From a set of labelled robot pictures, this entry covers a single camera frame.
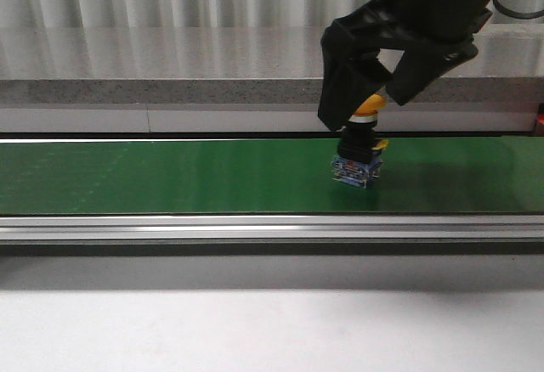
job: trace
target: white floor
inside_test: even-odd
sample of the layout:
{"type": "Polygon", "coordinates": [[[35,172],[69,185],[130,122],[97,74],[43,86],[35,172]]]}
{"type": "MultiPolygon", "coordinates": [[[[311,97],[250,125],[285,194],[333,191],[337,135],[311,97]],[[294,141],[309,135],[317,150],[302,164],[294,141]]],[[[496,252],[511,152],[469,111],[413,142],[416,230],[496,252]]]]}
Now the white floor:
{"type": "Polygon", "coordinates": [[[538,256],[11,258],[6,371],[537,371],[538,256]]]}

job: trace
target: green conveyor belt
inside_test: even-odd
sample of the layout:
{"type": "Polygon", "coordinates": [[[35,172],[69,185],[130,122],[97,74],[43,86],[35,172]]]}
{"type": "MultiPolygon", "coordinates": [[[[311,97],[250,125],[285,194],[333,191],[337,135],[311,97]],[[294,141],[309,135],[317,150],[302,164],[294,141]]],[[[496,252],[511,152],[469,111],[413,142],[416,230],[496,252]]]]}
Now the green conveyor belt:
{"type": "Polygon", "coordinates": [[[544,138],[394,138],[370,189],[337,140],[0,144],[0,214],[544,212],[544,138]]]}

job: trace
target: aluminum rail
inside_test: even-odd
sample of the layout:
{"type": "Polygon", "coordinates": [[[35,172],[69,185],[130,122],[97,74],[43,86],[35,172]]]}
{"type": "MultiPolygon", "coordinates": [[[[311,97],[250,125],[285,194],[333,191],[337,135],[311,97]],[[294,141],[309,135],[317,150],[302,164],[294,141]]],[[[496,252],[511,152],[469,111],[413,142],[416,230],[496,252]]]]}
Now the aluminum rail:
{"type": "Polygon", "coordinates": [[[543,238],[544,216],[2,217],[0,240],[543,238]]]}
{"type": "Polygon", "coordinates": [[[544,254],[544,216],[0,218],[0,256],[480,253],[544,254]]]}

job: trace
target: yellow button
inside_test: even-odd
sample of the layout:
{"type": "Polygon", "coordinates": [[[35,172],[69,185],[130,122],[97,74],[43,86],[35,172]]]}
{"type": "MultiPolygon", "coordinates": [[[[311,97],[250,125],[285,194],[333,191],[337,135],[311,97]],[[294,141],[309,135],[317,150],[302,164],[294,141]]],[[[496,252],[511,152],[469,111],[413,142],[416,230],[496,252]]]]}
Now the yellow button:
{"type": "Polygon", "coordinates": [[[376,144],[374,147],[372,147],[373,151],[380,151],[384,150],[389,146],[389,140],[380,140],[378,144],[376,144]]]}
{"type": "Polygon", "coordinates": [[[385,107],[387,100],[379,94],[373,94],[354,113],[355,116],[373,115],[378,109],[385,107]]]}

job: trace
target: conveyor belt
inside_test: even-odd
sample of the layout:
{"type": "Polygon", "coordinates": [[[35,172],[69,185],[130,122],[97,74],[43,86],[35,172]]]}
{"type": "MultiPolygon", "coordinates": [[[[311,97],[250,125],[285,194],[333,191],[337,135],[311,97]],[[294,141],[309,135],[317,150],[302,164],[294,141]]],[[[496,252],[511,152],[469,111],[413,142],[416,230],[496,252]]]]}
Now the conveyor belt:
{"type": "Polygon", "coordinates": [[[396,138],[368,190],[331,180],[336,143],[0,144],[0,213],[544,212],[544,138],[396,138]]]}
{"type": "Polygon", "coordinates": [[[544,252],[543,138],[396,138],[367,190],[336,144],[0,144],[0,255],[544,252]]]}

